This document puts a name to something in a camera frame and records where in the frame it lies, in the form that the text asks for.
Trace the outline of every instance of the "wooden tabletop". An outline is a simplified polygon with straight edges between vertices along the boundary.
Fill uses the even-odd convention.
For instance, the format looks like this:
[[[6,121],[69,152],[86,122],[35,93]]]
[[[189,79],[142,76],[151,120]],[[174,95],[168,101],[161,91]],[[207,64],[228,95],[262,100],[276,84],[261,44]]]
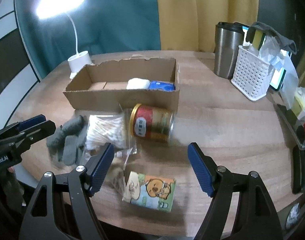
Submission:
[[[272,98],[249,101],[229,80],[213,73],[214,54],[191,51],[140,51],[96,55],[96,64],[107,59],[175,57],[180,70],[180,98],[170,147],[143,143],[139,154],[129,161],[127,171],[175,178],[177,186],[170,213],[150,210],[121,201],[108,183],[92,198],[99,220],[154,235],[194,236],[211,198],[202,192],[187,158],[187,146],[197,142],[205,155],[231,172],[257,171],[264,181],[277,211],[298,198],[291,192],[291,150],[294,141],[286,125],[277,117]],[[61,63],[37,84],[23,100],[12,121],[37,114],[63,124],[75,110],[63,95],[69,83],[67,62]],[[22,154],[23,166],[40,179],[46,171],[55,174],[70,171],[56,168],[49,159],[45,140]],[[234,193],[224,232],[232,229],[238,203]]]

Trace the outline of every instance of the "open cardboard box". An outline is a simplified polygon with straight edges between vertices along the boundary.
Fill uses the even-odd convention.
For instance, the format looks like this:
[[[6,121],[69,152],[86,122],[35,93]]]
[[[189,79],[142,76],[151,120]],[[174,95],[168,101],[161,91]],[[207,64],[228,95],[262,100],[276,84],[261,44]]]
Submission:
[[[132,78],[175,84],[175,91],[126,90]],[[142,103],[172,110],[178,109],[179,74],[174,58],[130,58],[108,60],[99,65],[85,65],[63,92],[75,109],[120,111]]]

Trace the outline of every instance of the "silver screw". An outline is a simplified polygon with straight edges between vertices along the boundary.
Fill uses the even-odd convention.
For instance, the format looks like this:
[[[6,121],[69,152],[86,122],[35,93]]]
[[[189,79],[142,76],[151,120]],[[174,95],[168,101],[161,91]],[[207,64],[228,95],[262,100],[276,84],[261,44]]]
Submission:
[[[218,166],[217,167],[217,171],[225,172],[226,171],[226,167],[225,166]]]
[[[52,176],[52,173],[51,173],[50,171],[47,171],[47,172],[44,174],[44,176],[45,176],[46,178],[51,177],[51,176]]]
[[[257,178],[257,177],[258,177],[258,172],[252,171],[252,172],[250,173],[250,175],[251,175],[252,177],[254,177],[254,178]]]
[[[79,166],[77,166],[76,171],[82,172],[84,169],[85,169],[85,166],[79,165]]]

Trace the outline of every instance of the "black tumbler lid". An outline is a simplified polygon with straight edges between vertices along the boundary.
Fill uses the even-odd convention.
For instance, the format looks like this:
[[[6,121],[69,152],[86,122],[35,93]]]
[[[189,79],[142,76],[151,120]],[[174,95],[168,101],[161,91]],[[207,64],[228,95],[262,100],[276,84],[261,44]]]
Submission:
[[[237,32],[244,34],[242,30],[242,24],[240,23],[227,23],[227,22],[218,22],[216,25],[217,28],[222,28],[228,31]]]

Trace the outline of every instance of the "plastic basket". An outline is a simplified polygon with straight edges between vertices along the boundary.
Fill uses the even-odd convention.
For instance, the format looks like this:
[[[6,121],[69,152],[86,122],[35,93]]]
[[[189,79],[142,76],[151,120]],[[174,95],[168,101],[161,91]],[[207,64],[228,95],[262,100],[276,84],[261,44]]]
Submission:
[[[231,83],[249,100],[263,98],[268,90],[274,68],[239,46],[235,72]]]

